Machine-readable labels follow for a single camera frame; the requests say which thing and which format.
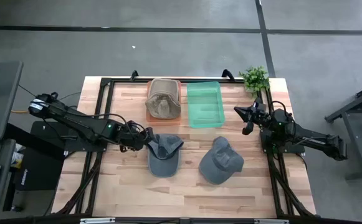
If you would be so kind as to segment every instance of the transparent green bin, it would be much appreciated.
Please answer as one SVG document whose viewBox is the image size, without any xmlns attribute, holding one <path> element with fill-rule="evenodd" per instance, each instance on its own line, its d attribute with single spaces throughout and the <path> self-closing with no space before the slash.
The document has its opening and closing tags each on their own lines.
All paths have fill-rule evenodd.
<svg viewBox="0 0 362 224">
<path fill-rule="evenodd" d="M 221 86 L 218 82 L 189 83 L 189 125 L 192 128 L 215 128 L 225 123 Z"/>
</svg>

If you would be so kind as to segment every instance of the potted plant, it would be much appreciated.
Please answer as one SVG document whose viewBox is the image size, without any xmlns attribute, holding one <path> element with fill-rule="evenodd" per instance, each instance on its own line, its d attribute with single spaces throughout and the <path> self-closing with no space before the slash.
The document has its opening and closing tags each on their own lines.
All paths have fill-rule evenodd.
<svg viewBox="0 0 362 224">
<path fill-rule="evenodd" d="M 258 96 L 261 89 L 269 89 L 269 78 L 265 76 L 268 72 L 264 66 L 250 67 L 246 72 L 239 72 L 239 76 L 244 79 L 245 89 L 251 91 L 253 96 Z"/>
</svg>

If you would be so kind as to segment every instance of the wooden tabletop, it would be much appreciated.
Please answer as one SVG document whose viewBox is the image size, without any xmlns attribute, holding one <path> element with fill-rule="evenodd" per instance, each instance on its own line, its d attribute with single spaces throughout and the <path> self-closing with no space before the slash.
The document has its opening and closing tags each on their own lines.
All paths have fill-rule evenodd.
<svg viewBox="0 0 362 224">
<path fill-rule="evenodd" d="M 101 77 L 85 77 L 78 110 L 94 114 Z M 286 81 L 271 78 L 272 99 L 283 102 L 292 113 Z M 186 93 L 186 84 L 181 85 Z M 110 145 L 103 155 L 94 216 L 111 217 L 275 217 L 274 200 L 266 155 L 262 152 L 259 129 L 242 135 L 243 122 L 234 106 L 250 106 L 252 95 L 241 84 L 222 84 L 222 102 L 226 122 L 221 128 L 193 129 L 189 127 L 186 95 L 181 96 L 182 120 L 177 126 L 151 126 L 146 121 L 145 83 L 117 83 L 114 87 L 111 113 L 118 113 L 144 127 L 151 126 L 155 134 L 176 134 L 184 141 L 180 165 L 170 178 L 157 178 L 147 165 L 148 151 L 121 153 Z M 103 99 L 105 105 L 107 91 Z M 244 158 L 242 172 L 236 172 L 221 185 L 212 185 L 199 173 L 199 163 L 210 150 L 212 141 L 224 136 Z M 64 162 L 53 212 L 60 210 L 80 184 L 84 152 L 76 152 Z M 291 189 L 309 211 L 315 213 L 307 172 L 301 158 L 285 154 Z M 282 208 L 286 211 L 284 197 Z"/>
</svg>

